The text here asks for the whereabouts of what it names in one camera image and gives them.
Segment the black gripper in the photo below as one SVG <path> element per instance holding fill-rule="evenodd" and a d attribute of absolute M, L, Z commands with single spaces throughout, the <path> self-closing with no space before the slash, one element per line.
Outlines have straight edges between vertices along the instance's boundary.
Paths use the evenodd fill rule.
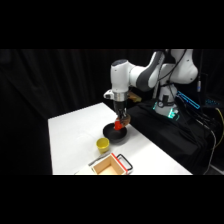
<path fill-rule="evenodd" d="M 129 120 L 129 115 L 126 111 L 126 107 L 127 107 L 127 101 L 115 101 L 113 103 L 114 105 L 114 110 L 116 112 L 116 120 L 115 121 L 121 121 L 121 113 L 123 113 L 122 115 L 122 121 L 128 121 Z"/>

